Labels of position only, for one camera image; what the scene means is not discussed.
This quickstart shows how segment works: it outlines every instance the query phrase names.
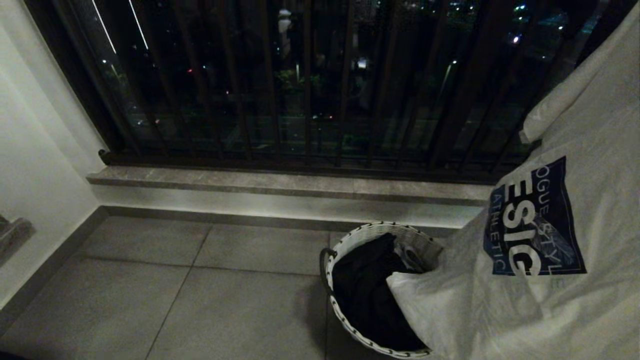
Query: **white fabric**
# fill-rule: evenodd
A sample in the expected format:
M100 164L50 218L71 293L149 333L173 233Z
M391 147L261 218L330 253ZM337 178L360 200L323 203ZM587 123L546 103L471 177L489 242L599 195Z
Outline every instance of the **white fabric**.
M387 279L435 358L637 358L639 13L529 115L542 146L443 242L440 266Z
M622 38L628 36L630 32L637 32L638 18L637 15L633 15L638 12L637 8L638 4L631 10L629 16L618 26L616 31L589 58L582 62L572 72L571 76L556 86L531 110L520 132L520 139L523 143L531 143L539 139L549 125L571 107L584 89L604 68L603 64L610 58L611 52L622 41Z

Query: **baseboard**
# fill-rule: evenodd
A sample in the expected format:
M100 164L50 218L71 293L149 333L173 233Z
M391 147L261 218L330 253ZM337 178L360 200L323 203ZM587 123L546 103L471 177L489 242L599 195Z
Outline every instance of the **baseboard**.
M125 206L104 206L109 216L158 218L165 220L183 220L193 222L212 222L217 224L253 225L266 227L284 227L287 229L305 229L320 231L351 231L362 225L360 222L331 221L298 218L258 217L197 211L177 211L165 209L128 208ZM446 238L457 231L448 227L416 226L434 238Z
M40 290L58 269L83 244L85 239L109 217L107 209L100 206L58 247L58 249L42 264L29 280L0 309L0 336L2 336L13 322L29 306Z

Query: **window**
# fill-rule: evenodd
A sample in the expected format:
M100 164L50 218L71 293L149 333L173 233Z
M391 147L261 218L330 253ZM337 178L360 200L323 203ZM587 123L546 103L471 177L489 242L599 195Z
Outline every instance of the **window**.
M109 163L492 182L606 2L29 0Z

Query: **city light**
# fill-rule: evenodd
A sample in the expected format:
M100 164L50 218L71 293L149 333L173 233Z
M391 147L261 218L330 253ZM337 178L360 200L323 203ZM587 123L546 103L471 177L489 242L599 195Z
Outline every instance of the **city light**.
M138 30L140 30L140 36L142 37L142 42L145 43L145 47L149 50L149 46L147 46L147 39L145 39L145 34L142 33L142 27L140 27L140 22L138 21L138 16L136 15L136 10L133 10L133 4L131 0L129 0L129 5L131 6L131 12L133 13L133 17L136 19L136 24L138 24Z
M100 11L98 10L98 6L95 4L95 0L91 0L93 3L93 8L95 9L95 12L98 13L98 19L100 19L100 23L102 24L102 28L104 29L104 33L107 35L107 40L109 40L109 44L111 44L111 48L113 49L113 53L116 53L116 48L115 46L113 46L113 43L111 42L111 37L109 36L109 32L107 31L107 27L104 25L104 21L102 21L102 16L100 15Z

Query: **printed logo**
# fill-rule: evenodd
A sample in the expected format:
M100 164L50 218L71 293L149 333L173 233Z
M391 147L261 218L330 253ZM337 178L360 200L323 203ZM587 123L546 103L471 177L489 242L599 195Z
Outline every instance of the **printed logo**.
M484 251L495 275L585 274L564 185L566 157L491 193Z

